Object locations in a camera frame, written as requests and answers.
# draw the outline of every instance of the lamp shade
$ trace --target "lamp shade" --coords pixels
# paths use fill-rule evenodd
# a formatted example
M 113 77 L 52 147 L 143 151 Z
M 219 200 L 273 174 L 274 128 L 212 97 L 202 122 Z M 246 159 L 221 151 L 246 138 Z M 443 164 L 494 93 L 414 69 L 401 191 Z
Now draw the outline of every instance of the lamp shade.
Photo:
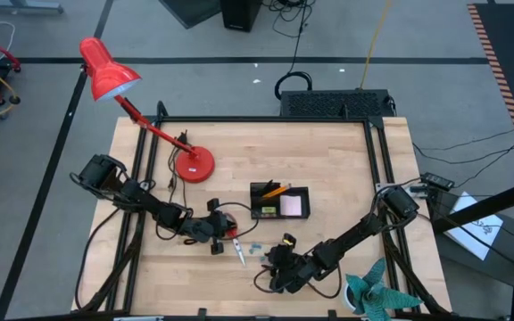
M 115 62 L 103 42 L 88 37 L 80 42 L 80 54 L 87 63 L 91 91 L 95 101 L 111 99 L 134 86 L 140 76 L 132 69 Z

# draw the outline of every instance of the wooden table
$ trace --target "wooden table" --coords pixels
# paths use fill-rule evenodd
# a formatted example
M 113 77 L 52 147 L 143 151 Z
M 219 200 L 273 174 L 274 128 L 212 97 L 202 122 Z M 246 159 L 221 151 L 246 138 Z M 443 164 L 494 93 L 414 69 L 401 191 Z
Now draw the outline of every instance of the wooden table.
M 148 215 L 133 315 L 191 316 L 199 308 L 207 308 L 208 314 L 214 316 L 323 317 L 329 309 L 335 309 L 340 317 L 352 314 L 340 297 L 326 300 L 306 286 L 295 294 L 259 292 L 253 286 L 253 277 L 261 271 L 260 257 L 280 241 L 283 233 L 294 235 L 298 240 L 295 251 L 303 253 L 320 241 L 339 236 L 368 212 L 374 192 L 362 124 L 169 122 L 162 129 L 172 136 L 187 129 L 190 143 L 208 148 L 215 157 L 216 169 L 210 179 L 186 186 L 187 206 L 195 210 L 195 215 L 206 216 L 206 202 L 214 197 L 221 202 L 249 204 L 249 183 L 274 178 L 281 183 L 309 187 L 311 216 L 307 220 L 262 220 L 253 232 L 240 239 L 247 260 L 247 267 L 243 267 L 230 242 L 225 242 L 224 253 L 212 256 L 209 243 L 186 246 L 182 244 L 184 237 L 168 242 L 158 239 Z M 128 171 L 138 132 L 139 128 L 129 119 L 121 118 L 112 139 L 110 155 L 124 162 Z M 419 171 L 406 119 L 385 119 L 385 132 L 396 181 L 417 177 Z M 149 135 L 145 155 L 150 139 Z M 381 160 L 375 130 L 373 140 Z M 162 140 L 158 146 L 153 174 L 157 186 L 152 193 L 161 200 L 169 197 L 167 159 L 171 148 Z M 146 159 L 145 156 L 141 165 L 142 175 Z M 379 163 L 379 167 L 383 177 L 383 165 Z M 179 184 L 174 202 L 182 202 L 181 188 Z M 419 212 L 427 215 L 426 204 L 419 202 L 419 206 Z M 240 232 L 253 224 L 247 210 L 222 209 L 236 216 Z M 99 201 L 92 228 L 110 212 L 111 204 Z M 107 224 L 90 246 L 80 286 L 82 302 L 88 302 L 112 269 L 121 217 L 120 214 Z M 451 309 L 430 223 L 417 218 L 405 230 L 414 272 L 436 300 Z M 262 251 L 250 254 L 251 243 L 262 244 Z M 346 253 L 341 261 L 343 273 L 363 276 L 384 255 L 381 236 L 370 237 Z M 403 274 L 398 271 L 405 288 Z M 267 287 L 268 281 L 265 275 L 260 284 Z M 325 293 L 334 293 L 337 282 L 335 272 L 317 286 Z M 125 284 L 124 276 L 120 280 L 117 307 L 122 305 Z

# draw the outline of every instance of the yellow pencil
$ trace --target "yellow pencil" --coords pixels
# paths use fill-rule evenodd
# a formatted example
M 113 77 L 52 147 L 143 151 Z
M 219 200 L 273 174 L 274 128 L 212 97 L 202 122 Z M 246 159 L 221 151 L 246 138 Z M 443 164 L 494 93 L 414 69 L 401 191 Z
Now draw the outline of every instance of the yellow pencil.
M 273 196 L 277 196 L 281 193 L 283 193 L 284 191 L 286 191 L 287 189 L 291 188 L 291 185 L 287 185 L 287 186 L 281 186 L 279 187 L 278 189 L 272 191 L 272 192 L 268 192 L 266 194 L 263 195 L 263 198 L 269 198 L 269 197 L 273 197 Z

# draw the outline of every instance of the red desk lamp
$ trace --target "red desk lamp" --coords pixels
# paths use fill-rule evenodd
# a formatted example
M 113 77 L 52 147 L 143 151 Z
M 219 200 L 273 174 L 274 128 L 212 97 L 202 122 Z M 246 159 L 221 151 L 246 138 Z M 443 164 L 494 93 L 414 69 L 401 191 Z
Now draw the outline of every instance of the red desk lamp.
M 137 73 L 115 62 L 103 42 L 95 37 L 88 37 L 80 42 L 80 53 L 86 62 L 86 73 L 92 79 L 91 90 L 95 101 L 114 98 L 140 127 L 181 149 L 182 152 L 176 160 L 176 171 L 185 181 L 199 183 L 211 175 L 215 160 L 210 151 L 203 147 L 182 144 L 178 139 L 162 132 L 142 116 L 127 98 L 120 96 L 141 79 Z

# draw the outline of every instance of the floor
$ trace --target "floor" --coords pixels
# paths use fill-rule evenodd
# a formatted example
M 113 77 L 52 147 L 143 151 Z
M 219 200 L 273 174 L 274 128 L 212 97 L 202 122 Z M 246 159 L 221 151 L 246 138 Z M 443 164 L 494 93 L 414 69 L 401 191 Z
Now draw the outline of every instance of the floor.
M 16 26 L 12 52 L 18 57 L 79 57 L 79 41 L 95 34 L 110 1 L 62 0 L 63 15 L 0 12 L 0 21 Z M 420 147 L 447 146 L 512 129 L 489 66 L 451 59 L 485 57 L 466 6 L 485 2 L 398 0 L 388 14 L 376 57 L 445 58 L 437 64 L 383 61 L 369 69 L 365 87 L 389 90 Z M 299 55 L 364 57 L 384 5 L 384 0 L 319 1 Z M 114 0 L 104 13 L 108 20 L 102 40 L 116 57 L 290 57 L 294 51 L 294 40 L 271 30 L 275 15 L 267 10 L 261 10 L 249 34 L 224 29 L 220 15 L 186 30 L 157 0 Z M 278 27 L 286 32 L 297 28 Z M 7 45 L 9 34 L 10 28 L 0 25 L 0 45 Z M 114 121 L 122 115 L 112 104 L 92 101 L 88 82 L 79 77 L 79 62 L 59 62 L 64 63 L 25 64 L 20 74 L 11 75 L 22 102 L 9 119 L 0 120 L 0 293 L 57 136 L 72 120 L 8 317 L 69 311 L 95 199 L 72 184 L 68 173 L 79 170 L 90 155 L 108 152 Z M 144 81 L 128 97 L 144 114 L 152 114 L 162 99 L 171 115 L 278 115 L 273 87 L 287 63 L 195 62 L 131 65 Z M 309 72 L 315 89 L 351 89 L 360 84 L 363 65 L 303 63 L 295 69 Z M 84 86 L 79 99 L 73 99 L 75 86 Z M 299 80 L 289 79 L 283 85 L 283 89 L 301 88 Z M 434 155 L 465 160 L 513 143 L 511 133 Z M 456 182 L 490 160 L 450 166 L 418 157 L 422 172 Z M 512 186 L 514 151 L 459 192 L 490 194 Z M 505 214 L 514 217 L 514 209 Z M 443 264 L 456 312 L 470 317 L 509 314 L 508 286 L 449 261 Z

